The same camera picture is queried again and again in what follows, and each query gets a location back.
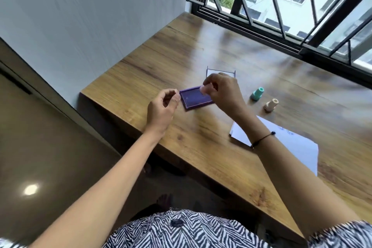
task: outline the foot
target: foot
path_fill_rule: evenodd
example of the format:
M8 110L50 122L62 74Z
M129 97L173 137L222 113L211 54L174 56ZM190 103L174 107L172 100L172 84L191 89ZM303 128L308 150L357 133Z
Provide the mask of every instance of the foot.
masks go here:
M169 210L172 207L173 195L172 194L162 194L156 200L156 204L158 204L164 211Z

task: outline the wood grain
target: wood grain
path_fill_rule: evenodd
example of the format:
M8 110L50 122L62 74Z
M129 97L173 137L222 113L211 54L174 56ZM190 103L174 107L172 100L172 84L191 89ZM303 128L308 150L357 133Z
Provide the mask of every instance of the wood grain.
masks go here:
M244 98L259 86L255 112L319 144L318 176L372 222L372 91L194 15L183 13L82 93L142 131L160 89L198 86L206 67L237 72ZM262 110L272 98L273 113ZM161 146L301 234L258 157L229 137L216 105L180 105Z

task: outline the hand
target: hand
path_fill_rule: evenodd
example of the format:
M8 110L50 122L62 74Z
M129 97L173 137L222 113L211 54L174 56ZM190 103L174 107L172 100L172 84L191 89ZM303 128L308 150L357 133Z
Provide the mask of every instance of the hand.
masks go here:
M203 85L201 92L208 94L230 118L234 119L247 109L236 78L225 73L213 73L205 79Z
M172 122L181 96L178 90L162 90L147 107L146 132L155 132L163 137L169 124Z

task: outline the purple ink pad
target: purple ink pad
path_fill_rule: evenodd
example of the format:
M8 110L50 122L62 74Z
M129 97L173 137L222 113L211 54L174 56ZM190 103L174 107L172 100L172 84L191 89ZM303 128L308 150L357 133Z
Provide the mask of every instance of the purple ink pad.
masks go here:
M209 95L200 92L200 86L180 90L180 95L186 110L214 103Z

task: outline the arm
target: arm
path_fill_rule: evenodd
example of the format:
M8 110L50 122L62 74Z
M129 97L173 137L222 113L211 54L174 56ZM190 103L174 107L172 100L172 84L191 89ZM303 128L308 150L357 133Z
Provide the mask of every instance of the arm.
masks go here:
M102 247L148 156L172 121L179 101L177 90L162 90L148 106L143 135L30 247Z
M251 142L270 133L245 104L235 78L225 74L212 74L204 81L204 85L204 92L244 130ZM314 232L360 220L343 200L292 155L276 137L268 136L254 151L306 238Z

